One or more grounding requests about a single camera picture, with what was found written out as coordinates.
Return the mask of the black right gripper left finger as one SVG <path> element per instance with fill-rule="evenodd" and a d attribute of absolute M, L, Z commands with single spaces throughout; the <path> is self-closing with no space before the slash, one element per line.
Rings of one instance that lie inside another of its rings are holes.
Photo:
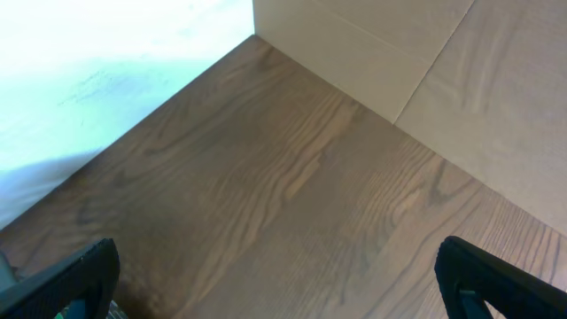
<path fill-rule="evenodd" d="M 19 279 L 1 255 L 3 318 L 104 319 L 119 281 L 120 259 L 114 241 L 104 238 L 43 271 Z"/>

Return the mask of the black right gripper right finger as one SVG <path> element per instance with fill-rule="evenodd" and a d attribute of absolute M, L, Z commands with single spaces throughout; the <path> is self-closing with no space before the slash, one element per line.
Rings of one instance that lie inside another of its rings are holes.
<path fill-rule="evenodd" d="M 450 319 L 566 316 L 565 292 L 460 237 L 440 244 L 434 271 Z"/>

